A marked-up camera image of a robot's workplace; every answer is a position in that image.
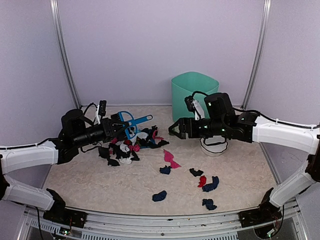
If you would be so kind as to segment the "blue hand brush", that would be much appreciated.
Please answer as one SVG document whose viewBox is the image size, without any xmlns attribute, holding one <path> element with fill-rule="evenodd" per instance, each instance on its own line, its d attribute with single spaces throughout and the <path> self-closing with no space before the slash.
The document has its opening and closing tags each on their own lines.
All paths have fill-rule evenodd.
<svg viewBox="0 0 320 240">
<path fill-rule="evenodd" d="M 131 127 L 131 131 L 132 131 L 131 139 L 135 137 L 136 134 L 138 133 L 138 127 L 137 127 L 138 124 L 141 124 L 153 119 L 153 115 L 151 114 L 140 117 L 140 118 L 134 118 L 134 116 L 128 111 L 119 111 L 118 113 L 121 113 L 123 120 L 128 123 L 128 126 L 126 128 Z"/>
</svg>

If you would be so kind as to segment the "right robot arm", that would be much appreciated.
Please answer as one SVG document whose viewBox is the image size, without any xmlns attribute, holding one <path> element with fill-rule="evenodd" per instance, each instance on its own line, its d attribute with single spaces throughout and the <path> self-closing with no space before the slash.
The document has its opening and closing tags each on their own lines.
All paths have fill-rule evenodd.
<svg viewBox="0 0 320 240">
<path fill-rule="evenodd" d="M 204 103 L 209 117 L 193 96 L 185 104 L 194 117 L 181 117 L 168 128 L 180 139 L 208 139 L 221 136 L 247 143 L 269 143 L 304 151 L 306 162 L 290 177 L 269 189 L 257 208 L 239 212 L 242 227 L 280 219 L 280 208 L 291 198 L 306 191 L 320 180 L 320 127 L 269 118 L 257 110 L 240 110 L 232 106 L 227 93 L 206 94 Z"/>
</svg>

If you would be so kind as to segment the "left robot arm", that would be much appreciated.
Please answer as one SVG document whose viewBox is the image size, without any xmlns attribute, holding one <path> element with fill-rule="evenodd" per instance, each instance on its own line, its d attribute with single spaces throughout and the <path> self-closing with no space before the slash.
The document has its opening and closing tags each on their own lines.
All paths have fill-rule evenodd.
<svg viewBox="0 0 320 240">
<path fill-rule="evenodd" d="M 66 222 L 70 211 L 60 195 L 52 189 L 41 189 L 17 181 L 9 173 L 42 165 L 61 165 L 70 162 L 85 146 L 114 138 L 122 139 L 130 123 L 119 117 L 105 116 L 95 124 L 80 109 L 68 111 L 62 118 L 62 130 L 58 137 L 39 143 L 0 148 L 0 199 L 33 206 L 44 211 L 44 218 Z"/>
</svg>

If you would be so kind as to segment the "blue dustpan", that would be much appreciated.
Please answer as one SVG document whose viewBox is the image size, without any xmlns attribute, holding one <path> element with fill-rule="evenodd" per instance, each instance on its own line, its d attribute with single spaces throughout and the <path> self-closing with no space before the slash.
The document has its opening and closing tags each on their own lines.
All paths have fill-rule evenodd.
<svg viewBox="0 0 320 240">
<path fill-rule="evenodd" d="M 160 142 L 156 143 L 156 137 L 158 136 L 158 129 L 155 128 L 144 128 L 139 130 L 136 135 L 135 143 L 141 149 L 157 149 L 160 148 Z"/>
</svg>

